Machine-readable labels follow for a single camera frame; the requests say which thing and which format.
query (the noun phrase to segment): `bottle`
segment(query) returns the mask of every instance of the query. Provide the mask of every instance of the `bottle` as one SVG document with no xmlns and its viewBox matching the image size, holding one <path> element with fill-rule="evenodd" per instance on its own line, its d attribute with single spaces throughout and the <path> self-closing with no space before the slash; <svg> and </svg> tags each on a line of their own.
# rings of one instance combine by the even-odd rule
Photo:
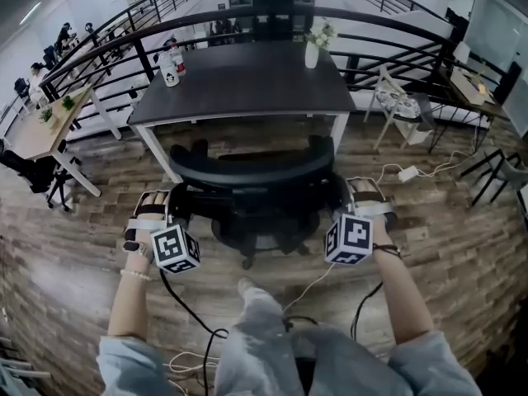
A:
<svg viewBox="0 0 528 396">
<path fill-rule="evenodd" d="M 171 44 L 171 49 L 169 51 L 171 54 L 171 60 L 176 66 L 176 71 L 178 72 L 178 75 L 185 75 L 187 71 L 185 69 L 185 63 L 183 62 L 182 51 L 178 48 L 176 43 Z"/>
<path fill-rule="evenodd" d="M 160 70 L 162 71 L 165 85 L 168 87 L 174 87 L 180 82 L 180 78 L 178 77 L 178 73 L 176 71 L 176 66 L 172 64 L 171 55 L 167 51 L 161 53 L 158 64 Z"/>
</svg>

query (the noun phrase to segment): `potted plant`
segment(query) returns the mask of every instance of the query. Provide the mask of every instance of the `potted plant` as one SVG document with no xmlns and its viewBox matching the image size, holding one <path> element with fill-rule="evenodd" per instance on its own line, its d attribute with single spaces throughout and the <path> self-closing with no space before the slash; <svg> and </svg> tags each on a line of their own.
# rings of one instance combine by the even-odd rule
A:
<svg viewBox="0 0 528 396">
<path fill-rule="evenodd" d="M 306 35 L 304 64 L 307 68 L 313 69 L 317 66 L 319 49 L 326 49 L 330 44 L 330 38 L 334 36 L 336 36 L 336 29 L 326 17 L 322 18 L 322 22 L 312 26 L 310 33 Z"/>
<path fill-rule="evenodd" d="M 72 100 L 72 97 L 70 97 L 70 96 L 66 96 L 65 98 L 63 98 L 63 107 L 64 107 L 67 111 L 72 110 L 73 106 L 75 106 L 75 101 Z"/>
<path fill-rule="evenodd" d="M 51 107 L 48 107 L 44 109 L 39 116 L 40 123 L 44 123 L 49 126 L 49 128 L 53 128 L 55 126 L 55 123 L 57 123 L 57 116 L 53 114 L 53 110 Z"/>
</svg>

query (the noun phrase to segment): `light blue sleeve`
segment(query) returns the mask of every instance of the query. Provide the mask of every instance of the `light blue sleeve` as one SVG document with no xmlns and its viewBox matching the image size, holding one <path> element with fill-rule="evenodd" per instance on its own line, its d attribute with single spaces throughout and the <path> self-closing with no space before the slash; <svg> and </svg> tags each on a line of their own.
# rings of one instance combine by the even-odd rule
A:
<svg viewBox="0 0 528 396">
<path fill-rule="evenodd" d="M 163 373 L 163 363 L 146 342 L 132 337 L 102 337 L 97 364 L 105 396 L 176 396 Z"/>
<path fill-rule="evenodd" d="M 442 332 L 428 332 L 396 346 L 389 366 L 407 380 L 416 396 L 482 396 Z"/>
</svg>

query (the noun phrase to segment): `forearm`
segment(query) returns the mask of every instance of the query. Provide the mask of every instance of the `forearm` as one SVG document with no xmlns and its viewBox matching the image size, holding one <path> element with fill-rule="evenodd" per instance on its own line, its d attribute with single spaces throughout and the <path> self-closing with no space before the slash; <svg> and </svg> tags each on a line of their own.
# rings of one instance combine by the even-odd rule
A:
<svg viewBox="0 0 528 396">
<path fill-rule="evenodd" d="M 149 273 L 149 260 L 130 254 L 125 270 Z M 108 336 L 147 339 L 147 281 L 124 274 L 121 277 L 108 326 Z"/>
<path fill-rule="evenodd" d="M 375 233 L 378 245 L 392 244 L 385 232 Z M 434 328 L 431 314 L 402 260 L 380 250 L 374 251 L 383 280 L 390 322 L 397 344 L 408 342 Z"/>
</svg>

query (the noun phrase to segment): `ceiling light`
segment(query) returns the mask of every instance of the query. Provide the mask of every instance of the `ceiling light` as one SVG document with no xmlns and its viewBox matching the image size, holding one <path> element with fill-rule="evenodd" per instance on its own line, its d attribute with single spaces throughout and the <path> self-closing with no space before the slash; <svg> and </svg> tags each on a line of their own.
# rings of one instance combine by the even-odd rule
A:
<svg viewBox="0 0 528 396">
<path fill-rule="evenodd" d="M 20 21 L 20 25 L 22 25 L 27 20 L 27 18 L 31 16 L 31 13 L 33 13 L 36 8 L 40 6 L 41 3 L 42 2 L 38 2 L 35 6 L 33 6 L 33 8 L 27 13 L 27 15 L 24 16 L 24 19 Z"/>
</svg>

